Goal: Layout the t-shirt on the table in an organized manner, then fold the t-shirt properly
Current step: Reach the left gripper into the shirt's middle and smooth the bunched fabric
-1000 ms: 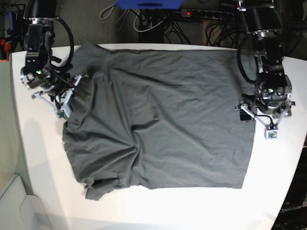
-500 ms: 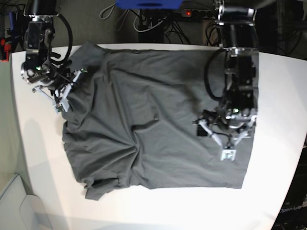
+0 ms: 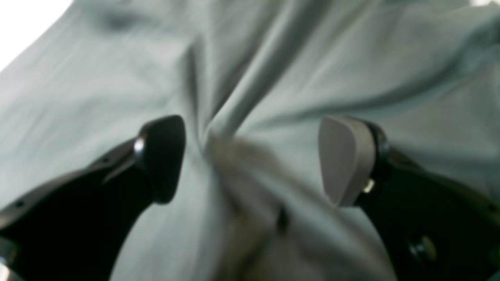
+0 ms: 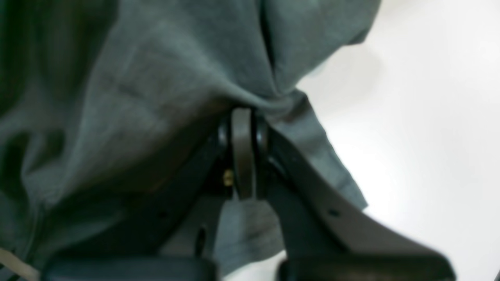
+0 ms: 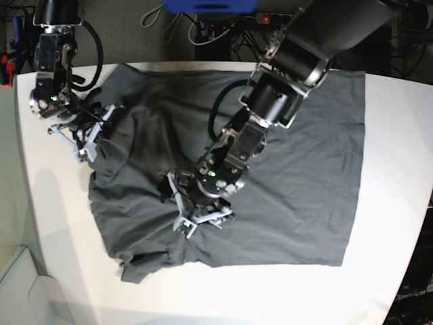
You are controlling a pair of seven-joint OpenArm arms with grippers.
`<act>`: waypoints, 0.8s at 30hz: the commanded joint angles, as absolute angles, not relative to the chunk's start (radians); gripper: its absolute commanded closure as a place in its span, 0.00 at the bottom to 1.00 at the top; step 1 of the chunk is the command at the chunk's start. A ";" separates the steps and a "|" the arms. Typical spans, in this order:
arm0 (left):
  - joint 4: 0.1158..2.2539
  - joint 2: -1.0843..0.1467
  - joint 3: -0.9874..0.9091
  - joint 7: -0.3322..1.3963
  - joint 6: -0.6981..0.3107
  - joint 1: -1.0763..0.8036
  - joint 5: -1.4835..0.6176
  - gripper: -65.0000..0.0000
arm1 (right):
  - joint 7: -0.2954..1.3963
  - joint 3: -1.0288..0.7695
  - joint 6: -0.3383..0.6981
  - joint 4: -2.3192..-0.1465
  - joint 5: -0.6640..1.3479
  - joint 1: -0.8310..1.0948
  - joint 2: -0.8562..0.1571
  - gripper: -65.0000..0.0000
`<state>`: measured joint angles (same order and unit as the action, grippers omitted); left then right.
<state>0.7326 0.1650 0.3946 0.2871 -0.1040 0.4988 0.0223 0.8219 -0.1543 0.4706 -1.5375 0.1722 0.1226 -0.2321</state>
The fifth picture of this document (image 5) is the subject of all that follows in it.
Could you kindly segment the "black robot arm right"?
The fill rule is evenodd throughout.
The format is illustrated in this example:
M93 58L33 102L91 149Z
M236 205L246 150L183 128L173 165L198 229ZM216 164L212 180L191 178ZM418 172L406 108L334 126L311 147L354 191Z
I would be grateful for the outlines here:
M35 49L37 75L30 93L30 109L39 119L51 122L48 134L62 138L77 161L92 163L97 158L99 135L119 108L95 101L101 93L97 86L104 62L101 39L84 19L79 1L39 1L33 24L43 32ZM72 71L78 51L77 27L83 27L96 46L97 65L90 82Z

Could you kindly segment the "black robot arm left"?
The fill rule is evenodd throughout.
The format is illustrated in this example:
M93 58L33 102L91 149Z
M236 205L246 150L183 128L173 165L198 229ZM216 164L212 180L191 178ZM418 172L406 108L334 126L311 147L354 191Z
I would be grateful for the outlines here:
M224 88L211 109L211 145L191 164L167 171L168 195L178 215L174 231L192 237L198 226L216 228L233 218L228 197L239 192L248 162L267 145L270 127L288 129L309 94L325 80L334 57L389 22L406 1L313 1L269 41L264 55L241 87L240 110L214 130Z

